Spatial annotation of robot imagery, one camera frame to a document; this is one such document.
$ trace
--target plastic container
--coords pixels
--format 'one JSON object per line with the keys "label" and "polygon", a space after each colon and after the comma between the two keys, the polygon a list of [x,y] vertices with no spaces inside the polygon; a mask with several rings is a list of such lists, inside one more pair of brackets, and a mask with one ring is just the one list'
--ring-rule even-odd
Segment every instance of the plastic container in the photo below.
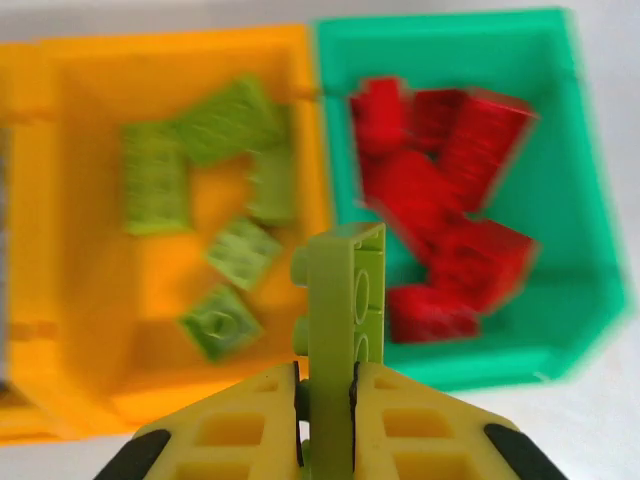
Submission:
{"label": "plastic container", "polygon": [[[26,116],[35,112],[35,103],[31,101],[33,97],[25,95],[28,91],[28,68],[33,65],[31,53],[32,47],[29,45],[0,46],[0,155],[3,157],[4,195],[7,195],[9,177],[15,170],[10,159],[15,157],[16,145],[21,148],[21,142],[16,143],[13,139],[16,132],[19,137],[19,132],[24,130],[22,122]],[[29,221],[30,217],[24,216],[19,223]],[[5,237],[10,236],[8,223],[11,222],[2,225]],[[5,283],[5,287],[10,289],[12,283]],[[5,299],[10,296],[4,289],[2,294]],[[3,299],[2,305],[7,303],[10,308],[12,303]],[[33,382],[36,376],[32,375],[31,370],[32,366],[37,365],[37,362],[31,360],[31,355],[35,354],[33,340],[36,336],[33,317],[26,314],[13,318],[8,311],[3,314],[2,321],[7,321],[0,327],[4,342],[0,353],[3,354],[2,363],[5,365],[2,372],[4,378],[0,382],[0,445],[46,442],[55,440],[58,435],[72,435],[71,429],[63,420],[52,417],[30,396],[38,388]]]}
{"label": "plastic container", "polygon": [[[13,129],[9,220],[10,321],[32,325],[32,335],[9,341],[23,349],[24,373],[12,379],[35,382],[30,399],[68,420],[69,438],[132,430],[290,361],[306,309],[291,256],[329,226],[307,28],[55,39],[33,50],[38,81],[21,87],[34,107]],[[299,214],[273,231],[283,253],[243,295],[265,335],[212,364],[178,319],[221,280],[205,252],[245,212],[251,159],[192,170],[193,232],[133,237],[119,126],[163,119],[245,72],[292,108]]]}
{"label": "plastic container", "polygon": [[[583,73],[563,10],[345,18],[317,24],[338,223],[376,221],[361,201],[347,95],[362,78],[479,86],[541,116],[486,215],[540,242],[526,290],[469,341],[385,345],[385,363],[440,389],[556,378],[622,311],[625,286],[589,133]],[[388,230],[389,285],[424,269]]]}

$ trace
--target black rubber pad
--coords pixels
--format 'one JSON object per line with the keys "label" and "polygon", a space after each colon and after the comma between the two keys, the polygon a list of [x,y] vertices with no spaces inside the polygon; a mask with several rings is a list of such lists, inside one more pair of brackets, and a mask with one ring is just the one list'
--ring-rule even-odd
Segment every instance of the black rubber pad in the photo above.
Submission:
{"label": "black rubber pad", "polygon": [[129,440],[94,480],[143,480],[170,438],[169,431],[154,430]]}
{"label": "black rubber pad", "polygon": [[520,480],[567,480],[524,433],[495,423],[485,425],[484,433]]}
{"label": "black rubber pad", "polygon": [[300,365],[298,365],[298,362],[293,362],[293,374],[295,378],[293,408],[295,408],[296,410],[296,456],[298,457],[298,466],[302,467],[304,466],[304,458],[302,456],[302,441],[300,440],[300,410],[302,406],[298,404],[298,402],[300,401],[298,397],[300,385]]}
{"label": "black rubber pad", "polygon": [[353,381],[349,386],[349,406],[351,407],[351,460],[356,470],[356,405],[358,404],[358,368],[360,362],[353,365]]}

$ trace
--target lime green lego brick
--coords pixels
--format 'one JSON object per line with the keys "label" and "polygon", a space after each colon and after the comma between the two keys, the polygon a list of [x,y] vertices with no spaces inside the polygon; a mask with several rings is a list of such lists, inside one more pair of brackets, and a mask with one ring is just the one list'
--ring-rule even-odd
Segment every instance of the lime green lego brick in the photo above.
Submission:
{"label": "lime green lego brick", "polygon": [[312,237],[293,257],[293,282],[309,288],[314,480],[353,478],[348,391],[356,361],[383,359],[384,252],[384,224],[352,223]]}
{"label": "lime green lego brick", "polygon": [[265,225],[286,225],[296,216],[296,166],[290,135],[290,115],[281,106],[285,134],[283,141],[253,154],[251,181],[254,196],[249,205],[251,215]]}
{"label": "lime green lego brick", "polygon": [[173,121],[187,155],[206,167],[280,142],[283,125],[260,80],[239,77]]}
{"label": "lime green lego brick", "polygon": [[133,235],[189,228],[187,166],[173,131],[163,123],[122,128],[126,229]]}
{"label": "lime green lego brick", "polygon": [[216,287],[181,323],[212,362],[248,347],[263,332],[242,300],[226,285]]}
{"label": "lime green lego brick", "polygon": [[264,276],[282,246],[251,220],[238,217],[218,234],[207,260],[231,283],[250,290]]}
{"label": "lime green lego brick", "polygon": [[299,317],[293,327],[293,353],[306,357],[309,355],[309,317]]}

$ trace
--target white table surface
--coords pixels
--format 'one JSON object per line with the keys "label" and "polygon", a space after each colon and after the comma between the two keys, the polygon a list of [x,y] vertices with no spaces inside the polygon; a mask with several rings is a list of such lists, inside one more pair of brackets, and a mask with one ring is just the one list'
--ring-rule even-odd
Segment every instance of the white table surface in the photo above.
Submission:
{"label": "white table surface", "polygon": [[[640,271],[640,2],[462,0],[0,0],[0,41],[562,4],[578,13],[609,183]],[[512,419],[571,480],[640,479],[640,321],[615,329],[566,381],[458,395]],[[0,449],[0,478],[88,480],[127,437]]]}

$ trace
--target green bin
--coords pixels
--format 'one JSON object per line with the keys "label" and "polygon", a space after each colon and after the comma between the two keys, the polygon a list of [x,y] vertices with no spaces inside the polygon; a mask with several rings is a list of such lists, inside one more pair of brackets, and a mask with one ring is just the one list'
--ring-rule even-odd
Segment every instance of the green bin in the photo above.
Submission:
{"label": "green bin", "polygon": [[[340,18],[316,25],[339,224],[379,220],[361,200],[347,102],[363,78],[394,75],[412,88],[483,87],[529,101],[541,117],[486,212],[542,246],[524,292],[483,319],[477,339],[385,345],[387,365],[436,388],[557,378],[625,306],[614,222],[570,25],[562,9]],[[424,269],[387,231],[388,286],[423,281]]]}

